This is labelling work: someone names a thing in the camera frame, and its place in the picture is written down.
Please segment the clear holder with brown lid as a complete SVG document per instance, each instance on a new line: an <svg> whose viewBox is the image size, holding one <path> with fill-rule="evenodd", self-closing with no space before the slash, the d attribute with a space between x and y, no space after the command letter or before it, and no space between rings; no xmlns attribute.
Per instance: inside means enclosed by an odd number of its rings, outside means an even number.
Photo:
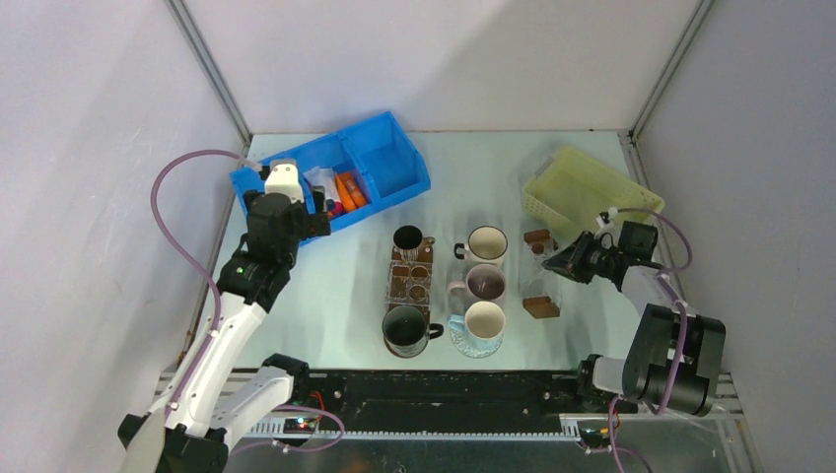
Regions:
<svg viewBox="0 0 836 473"><path fill-rule="evenodd" d="M558 318L558 291L550 286L550 272L543 263L556 254L558 244L547 229L529 231L522 236L519 290L524 310L536 320Z"/></svg>

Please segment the cream mug with black rim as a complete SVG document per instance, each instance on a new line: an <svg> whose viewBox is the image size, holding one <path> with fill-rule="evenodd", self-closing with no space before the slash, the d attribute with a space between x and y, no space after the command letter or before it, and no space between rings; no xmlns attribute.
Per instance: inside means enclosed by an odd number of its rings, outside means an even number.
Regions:
<svg viewBox="0 0 836 473"><path fill-rule="evenodd" d="M502 230L481 226L469 234L466 242L454 245L453 255L458 260L501 267L508 249L509 241Z"/></svg>

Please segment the pink mug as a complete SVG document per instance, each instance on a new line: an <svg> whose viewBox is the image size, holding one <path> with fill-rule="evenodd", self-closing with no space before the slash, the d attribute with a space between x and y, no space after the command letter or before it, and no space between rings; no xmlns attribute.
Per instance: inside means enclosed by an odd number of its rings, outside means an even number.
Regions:
<svg viewBox="0 0 836 473"><path fill-rule="evenodd" d="M506 292L507 282L503 270L491 264L478 264L462 280L452 281L448 285L448 293L460 303L463 310L478 302L503 306Z"/></svg>

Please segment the light blue mug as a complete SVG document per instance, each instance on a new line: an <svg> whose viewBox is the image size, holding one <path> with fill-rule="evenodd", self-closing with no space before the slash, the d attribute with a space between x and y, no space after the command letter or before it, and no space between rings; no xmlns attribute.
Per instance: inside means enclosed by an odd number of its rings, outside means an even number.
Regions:
<svg viewBox="0 0 836 473"><path fill-rule="evenodd" d="M471 340L487 341L505 333L506 315L503 309L494 303L478 302L464 314L451 314L448 317L449 330L466 333Z"/></svg>

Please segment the brown metallic cup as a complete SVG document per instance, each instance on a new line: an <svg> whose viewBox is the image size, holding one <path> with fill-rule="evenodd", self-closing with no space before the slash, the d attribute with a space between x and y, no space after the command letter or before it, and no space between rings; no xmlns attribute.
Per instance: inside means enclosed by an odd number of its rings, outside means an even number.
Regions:
<svg viewBox="0 0 836 473"><path fill-rule="evenodd" d="M416 226L405 225L398 228L392 237L393 251L401 261L413 263L426 261L436 239L432 236L424 236L423 232Z"/></svg>

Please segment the clear textured two-hole holder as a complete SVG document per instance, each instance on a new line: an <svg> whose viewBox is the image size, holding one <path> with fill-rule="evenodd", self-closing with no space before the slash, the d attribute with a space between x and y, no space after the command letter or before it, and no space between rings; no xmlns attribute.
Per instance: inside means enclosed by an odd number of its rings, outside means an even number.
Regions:
<svg viewBox="0 0 836 473"><path fill-rule="evenodd" d="M407 263L392 260L389 264L384 310L408 305L431 318L431 285L433 269L427 262Z"/></svg>

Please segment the brown wooden oval tray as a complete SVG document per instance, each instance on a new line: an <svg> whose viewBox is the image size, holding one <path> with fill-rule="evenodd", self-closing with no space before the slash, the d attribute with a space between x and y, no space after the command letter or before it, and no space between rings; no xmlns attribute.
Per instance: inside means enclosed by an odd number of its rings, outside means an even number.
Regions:
<svg viewBox="0 0 836 473"><path fill-rule="evenodd" d="M416 248L417 256L410 261L403 259L397 246L392 248L383 299L384 313L399 306L411 306L422 313L427 325L430 324L435 242L434 237L425 236Z"/></svg>

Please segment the dark green mug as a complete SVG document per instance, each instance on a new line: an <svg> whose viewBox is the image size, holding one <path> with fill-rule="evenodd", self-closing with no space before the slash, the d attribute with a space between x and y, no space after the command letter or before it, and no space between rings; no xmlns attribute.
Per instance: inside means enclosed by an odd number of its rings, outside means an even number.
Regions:
<svg viewBox="0 0 836 473"><path fill-rule="evenodd" d="M423 312L411 305L398 305L390 309L382 322L383 341L398 358L419 356L431 340L440 338L445 328L431 323Z"/></svg>

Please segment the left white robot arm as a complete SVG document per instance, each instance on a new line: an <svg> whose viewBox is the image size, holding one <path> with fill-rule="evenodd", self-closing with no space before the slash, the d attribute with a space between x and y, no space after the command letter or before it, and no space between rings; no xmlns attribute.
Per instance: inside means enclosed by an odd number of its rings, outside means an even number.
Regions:
<svg viewBox="0 0 836 473"><path fill-rule="evenodd" d="M312 397L307 364L286 356L262 366L255 380L219 401L241 350L290 281L301 242L324 237L324 195L307 207L301 188L248 191L246 232L222 267L213 291L217 313L204 341L190 349L172 383L143 416L128 414L118 436L124 472L221 472L243 434L273 408L300 410Z"/></svg>

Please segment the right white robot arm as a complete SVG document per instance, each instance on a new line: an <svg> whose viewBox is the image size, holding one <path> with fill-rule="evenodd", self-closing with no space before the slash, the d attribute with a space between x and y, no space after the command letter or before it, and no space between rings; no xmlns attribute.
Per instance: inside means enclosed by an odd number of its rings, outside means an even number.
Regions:
<svg viewBox="0 0 836 473"><path fill-rule="evenodd" d="M714 404L726 328L718 319L690 311L652 259L657 228L623 224L616 243L584 231L542 266L570 281L605 279L625 296L640 319L623 358L592 354L578 366L573 386L577 405L597 412L614 398L703 417Z"/></svg>

